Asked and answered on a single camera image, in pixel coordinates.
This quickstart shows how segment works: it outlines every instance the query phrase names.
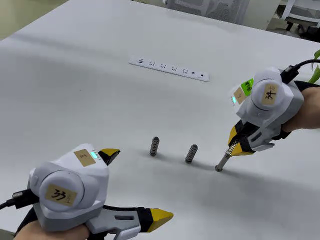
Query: hand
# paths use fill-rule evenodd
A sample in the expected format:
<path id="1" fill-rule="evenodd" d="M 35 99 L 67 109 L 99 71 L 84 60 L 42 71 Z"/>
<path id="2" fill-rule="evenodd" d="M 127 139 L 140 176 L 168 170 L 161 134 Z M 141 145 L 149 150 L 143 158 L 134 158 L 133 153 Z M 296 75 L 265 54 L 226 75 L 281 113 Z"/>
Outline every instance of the hand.
<path id="1" fill-rule="evenodd" d="M 299 112 L 282 125 L 289 133 L 297 129 L 320 128 L 320 87 L 310 87 L 302 91 L 304 103 Z"/>
<path id="2" fill-rule="evenodd" d="M 38 221 L 33 221 L 23 227 L 14 240 L 86 240 L 89 234 L 85 225 L 68 231 L 45 232 Z"/>

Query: paper label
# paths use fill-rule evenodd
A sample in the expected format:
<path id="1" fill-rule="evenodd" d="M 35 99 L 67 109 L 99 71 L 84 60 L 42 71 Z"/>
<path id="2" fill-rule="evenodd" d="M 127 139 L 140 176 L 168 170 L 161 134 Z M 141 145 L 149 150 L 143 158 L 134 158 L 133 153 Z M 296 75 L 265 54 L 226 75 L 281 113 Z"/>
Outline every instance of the paper label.
<path id="1" fill-rule="evenodd" d="M 82 166 L 84 167 L 96 163 L 96 161 L 92 158 L 92 156 L 86 149 L 75 151 L 74 154 L 76 155 L 76 157 L 78 158 Z"/>
<path id="2" fill-rule="evenodd" d="M 278 85 L 277 84 L 266 84 L 264 93 L 262 96 L 261 103 L 264 105 L 273 105 L 277 99 Z"/>
<path id="3" fill-rule="evenodd" d="M 246 95 L 241 87 L 238 87 L 233 95 L 239 104 L 242 104 L 242 102 L 246 99 Z"/>
<path id="4" fill-rule="evenodd" d="M 77 193 L 66 188 L 50 184 L 46 190 L 45 199 L 72 207 L 77 197 Z"/>

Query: compression spring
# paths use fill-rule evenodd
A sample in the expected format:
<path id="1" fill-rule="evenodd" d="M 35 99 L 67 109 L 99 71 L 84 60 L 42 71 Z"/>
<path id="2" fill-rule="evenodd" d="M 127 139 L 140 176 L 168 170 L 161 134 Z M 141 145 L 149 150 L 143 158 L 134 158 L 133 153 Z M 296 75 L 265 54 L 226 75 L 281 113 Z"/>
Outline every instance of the compression spring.
<path id="1" fill-rule="evenodd" d="M 198 150 L 198 146 L 193 144 L 190 149 L 189 149 L 189 152 L 188 154 L 186 155 L 185 157 L 185 162 L 187 164 L 190 164 L 192 162 L 192 160 L 194 159 L 195 155 L 196 155 L 196 152 Z"/>
<path id="2" fill-rule="evenodd" d="M 160 142 L 160 140 L 157 136 L 155 136 L 152 139 L 152 144 L 151 144 L 151 148 L 150 148 L 150 155 L 153 157 L 157 154 L 159 142 Z"/>
<path id="3" fill-rule="evenodd" d="M 238 141 L 235 141 L 229 148 L 228 150 L 225 152 L 225 156 L 229 159 L 232 157 L 232 152 L 235 150 L 237 144 L 239 142 Z"/>

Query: power strip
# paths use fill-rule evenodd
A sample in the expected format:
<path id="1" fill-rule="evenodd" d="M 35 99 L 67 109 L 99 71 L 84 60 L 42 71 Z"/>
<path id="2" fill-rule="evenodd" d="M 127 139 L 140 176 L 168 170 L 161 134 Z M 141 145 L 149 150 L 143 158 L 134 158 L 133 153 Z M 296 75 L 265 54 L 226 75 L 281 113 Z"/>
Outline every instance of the power strip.
<path id="1" fill-rule="evenodd" d="M 130 64 L 137 65 L 140 67 L 154 69 L 170 74 L 180 75 L 183 77 L 196 79 L 204 82 L 209 82 L 209 74 L 203 71 L 195 71 L 186 67 L 180 67 L 175 64 L 169 64 L 164 62 L 157 62 L 144 57 L 132 57 L 129 61 Z"/>

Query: metal rod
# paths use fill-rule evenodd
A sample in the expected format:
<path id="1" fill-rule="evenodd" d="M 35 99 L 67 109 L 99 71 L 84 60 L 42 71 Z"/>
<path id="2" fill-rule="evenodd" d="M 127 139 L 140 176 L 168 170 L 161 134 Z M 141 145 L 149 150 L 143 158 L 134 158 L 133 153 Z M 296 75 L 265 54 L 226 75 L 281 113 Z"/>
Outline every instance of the metal rod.
<path id="1" fill-rule="evenodd" d="M 219 164 L 215 165 L 215 170 L 217 172 L 221 172 L 222 169 L 224 168 L 225 164 L 228 162 L 229 159 L 230 159 L 230 157 L 224 155 L 223 158 L 221 159 L 221 161 L 219 162 Z"/>
<path id="2" fill-rule="evenodd" d="M 218 165 L 215 166 L 215 170 L 217 172 L 221 172 L 225 166 L 225 164 L 228 162 L 228 160 L 232 157 L 232 152 L 234 151 L 234 149 L 236 148 L 238 144 L 238 141 L 236 140 L 225 152 L 223 158 L 221 159 L 221 161 L 219 162 Z"/>

